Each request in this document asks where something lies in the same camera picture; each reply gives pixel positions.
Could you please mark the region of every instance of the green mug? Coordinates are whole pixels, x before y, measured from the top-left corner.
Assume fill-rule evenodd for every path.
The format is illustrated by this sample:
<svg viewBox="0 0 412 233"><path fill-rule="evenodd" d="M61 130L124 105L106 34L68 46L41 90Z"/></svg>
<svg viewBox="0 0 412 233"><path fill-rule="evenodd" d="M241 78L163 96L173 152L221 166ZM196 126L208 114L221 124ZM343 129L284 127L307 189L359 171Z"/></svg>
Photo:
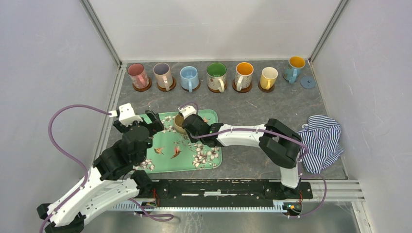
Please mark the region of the green mug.
<svg viewBox="0 0 412 233"><path fill-rule="evenodd" d="M227 68L220 62L214 62L207 67L207 87L215 93L223 92L227 88Z"/></svg>

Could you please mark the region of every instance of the yellow mug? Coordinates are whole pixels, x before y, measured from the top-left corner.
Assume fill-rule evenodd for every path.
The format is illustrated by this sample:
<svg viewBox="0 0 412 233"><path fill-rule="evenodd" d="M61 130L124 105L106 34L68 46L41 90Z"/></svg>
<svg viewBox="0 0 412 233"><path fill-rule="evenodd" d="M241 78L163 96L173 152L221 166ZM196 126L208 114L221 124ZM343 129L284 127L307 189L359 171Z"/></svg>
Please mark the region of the yellow mug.
<svg viewBox="0 0 412 233"><path fill-rule="evenodd" d="M277 70L273 67L266 67L262 70L262 75L260 76L260 86L269 90L275 84L277 78Z"/></svg>

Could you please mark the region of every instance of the floral tray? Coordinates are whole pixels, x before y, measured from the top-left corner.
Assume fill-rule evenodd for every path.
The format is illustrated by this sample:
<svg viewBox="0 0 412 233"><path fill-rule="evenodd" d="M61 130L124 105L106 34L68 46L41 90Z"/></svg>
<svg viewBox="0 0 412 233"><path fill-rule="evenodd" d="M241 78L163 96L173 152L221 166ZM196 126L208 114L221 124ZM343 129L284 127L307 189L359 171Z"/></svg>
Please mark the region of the floral tray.
<svg viewBox="0 0 412 233"><path fill-rule="evenodd" d="M147 173L190 171L216 168L222 163L222 151L219 147L210 148L202 143L191 143L186 135L173 128L173 120L178 112L160 113L160 120L165 130L153 137L153 147L147 150L147 159L136 170L144 169ZM211 109L200 110L199 116L206 123L218 122L218 116ZM141 115L147 123L150 119Z"/></svg>

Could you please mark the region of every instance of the small cup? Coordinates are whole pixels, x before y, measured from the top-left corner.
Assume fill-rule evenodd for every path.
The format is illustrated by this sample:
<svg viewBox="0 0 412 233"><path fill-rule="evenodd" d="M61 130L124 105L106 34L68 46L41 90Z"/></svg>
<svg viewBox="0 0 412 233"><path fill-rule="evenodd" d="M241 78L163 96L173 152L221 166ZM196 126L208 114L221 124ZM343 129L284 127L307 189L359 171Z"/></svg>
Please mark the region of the small cup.
<svg viewBox="0 0 412 233"><path fill-rule="evenodd" d="M173 120L173 127L176 130L176 132L186 135L186 130L183 129L182 125L183 125L183 116L180 114L177 114L176 117Z"/></svg>
<svg viewBox="0 0 412 233"><path fill-rule="evenodd" d="M283 74L283 78L293 84L305 66L305 60L301 57L291 57L289 65Z"/></svg>
<svg viewBox="0 0 412 233"><path fill-rule="evenodd" d="M166 63L158 63L153 67L153 73L157 79L157 87L162 91L170 91L176 85L172 77L170 66Z"/></svg>
<svg viewBox="0 0 412 233"><path fill-rule="evenodd" d="M127 69L127 73L130 75L130 79L133 82L133 88L136 91L145 91L150 88L151 81L147 76L144 66L140 63L134 63Z"/></svg>
<svg viewBox="0 0 412 233"><path fill-rule="evenodd" d="M210 91L219 93L227 88L227 68L220 62L214 62L207 67L207 86Z"/></svg>
<svg viewBox="0 0 412 233"><path fill-rule="evenodd" d="M183 67L183 69L180 70L180 84L186 91L193 92L197 90L200 83L196 68Z"/></svg>
<svg viewBox="0 0 412 233"><path fill-rule="evenodd" d="M236 66L236 77L232 87L237 92L248 92L252 88L253 66L247 62L241 62Z"/></svg>
<svg viewBox="0 0 412 233"><path fill-rule="evenodd" d="M277 70L273 67L266 67L262 70L262 75L260 76L259 88L262 91L273 91L276 78Z"/></svg>

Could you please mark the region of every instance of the striped cloth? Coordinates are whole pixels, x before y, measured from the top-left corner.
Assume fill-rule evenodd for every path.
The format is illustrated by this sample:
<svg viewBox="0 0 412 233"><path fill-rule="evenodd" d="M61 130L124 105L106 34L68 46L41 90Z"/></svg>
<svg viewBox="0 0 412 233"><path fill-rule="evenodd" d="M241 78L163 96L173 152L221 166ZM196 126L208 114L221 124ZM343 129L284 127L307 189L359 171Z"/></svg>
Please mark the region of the striped cloth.
<svg viewBox="0 0 412 233"><path fill-rule="evenodd" d="M316 115L309 117L308 123L302 127L297 133L309 149L303 157L303 163L308 172L318 174L332 165L343 153L339 146L341 126L328 116Z"/></svg>

